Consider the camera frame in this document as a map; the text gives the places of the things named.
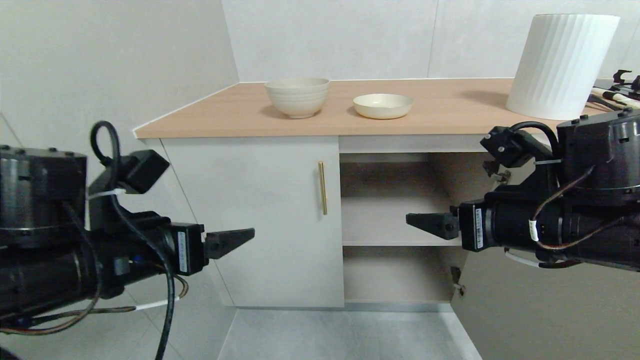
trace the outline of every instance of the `gray floor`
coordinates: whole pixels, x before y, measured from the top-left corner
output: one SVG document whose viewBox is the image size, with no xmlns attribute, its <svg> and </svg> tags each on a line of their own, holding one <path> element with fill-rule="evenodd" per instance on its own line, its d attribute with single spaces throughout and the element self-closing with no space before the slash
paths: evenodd
<svg viewBox="0 0 640 360">
<path fill-rule="evenodd" d="M 218 360 L 480 360 L 454 313 L 240 309 Z"/>
</svg>

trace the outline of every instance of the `beige bowl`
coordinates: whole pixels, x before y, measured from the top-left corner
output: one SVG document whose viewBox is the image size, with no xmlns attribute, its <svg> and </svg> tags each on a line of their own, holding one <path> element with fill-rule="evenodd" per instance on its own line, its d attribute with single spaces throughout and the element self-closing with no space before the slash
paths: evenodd
<svg viewBox="0 0 640 360">
<path fill-rule="evenodd" d="M 356 112 L 372 119 L 396 119 L 405 116 L 413 106 L 413 99 L 396 94 L 369 94 L 353 99 Z"/>
<path fill-rule="evenodd" d="M 326 102 L 329 80 L 321 78 L 288 78 L 264 84 L 273 106 L 290 118 L 314 116 Z"/>
</svg>

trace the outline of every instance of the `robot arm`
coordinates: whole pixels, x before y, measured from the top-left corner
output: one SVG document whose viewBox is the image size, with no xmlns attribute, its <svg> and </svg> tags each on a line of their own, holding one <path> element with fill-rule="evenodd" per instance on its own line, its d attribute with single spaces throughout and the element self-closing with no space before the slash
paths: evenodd
<svg viewBox="0 0 640 360">
<path fill-rule="evenodd" d="M 407 214 L 407 223 L 445 239 L 460 232 L 469 251 L 533 252 L 542 268 L 592 263 L 640 271 L 640 113 L 583 115 L 558 125 L 558 140 L 546 128 L 552 151 L 523 127 L 546 126 L 495 127 L 481 140 L 496 166 L 534 158 L 536 169 L 521 184 L 500 185 L 450 213 Z"/>
<path fill-rule="evenodd" d="M 103 126 L 111 133 L 113 159 L 97 148 L 96 134 Z M 153 150 L 120 157 L 117 134 L 107 122 L 92 129 L 92 147 L 105 171 L 88 189 L 87 231 L 85 155 L 0 145 L 0 332 L 46 335 L 89 313 L 134 311 L 136 306 L 93 307 L 98 298 L 118 296 L 125 286 L 164 273 L 170 296 L 156 356 L 160 359 L 175 301 L 172 277 L 201 271 L 209 259 L 228 254 L 255 231 L 207 233 L 202 241 L 202 224 L 172 222 L 154 211 L 127 211 L 117 201 L 117 190 L 147 192 L 169 163 Z M 31 329 L 69 314 L 39 315 L 85 299 L 92 299 L 90 306 L 73 312 L 68 322 Z"/>
</svg>

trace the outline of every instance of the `ribbed white vase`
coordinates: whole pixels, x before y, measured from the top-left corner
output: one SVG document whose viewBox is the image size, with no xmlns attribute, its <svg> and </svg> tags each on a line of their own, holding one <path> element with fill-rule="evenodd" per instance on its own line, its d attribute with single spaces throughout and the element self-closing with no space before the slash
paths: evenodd
<svg viewBox="0 0 640 360">
<path fill-rule="evenodd" d="M 507 109 L 541 119 L 579 117 L 619 21 L 612 15 L 536 15 Z"/>
</svg>

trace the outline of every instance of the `barcode label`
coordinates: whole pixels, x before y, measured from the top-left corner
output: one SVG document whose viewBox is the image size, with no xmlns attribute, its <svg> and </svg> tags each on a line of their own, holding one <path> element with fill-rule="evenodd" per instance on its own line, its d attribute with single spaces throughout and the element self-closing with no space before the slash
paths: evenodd
<svg viewBox="0 0 640 360">
<path fill-rule="evenodd" d="M 178 260 L 180 271 L 187 272 L 187 237 L 182 231 L 178 232 Z"/>
<path fill-rule="evenodd" d="M 482 235 L 482 209 L 476 209 L 476 249 L 481 249 L 484 245 Z"/>
</svg>

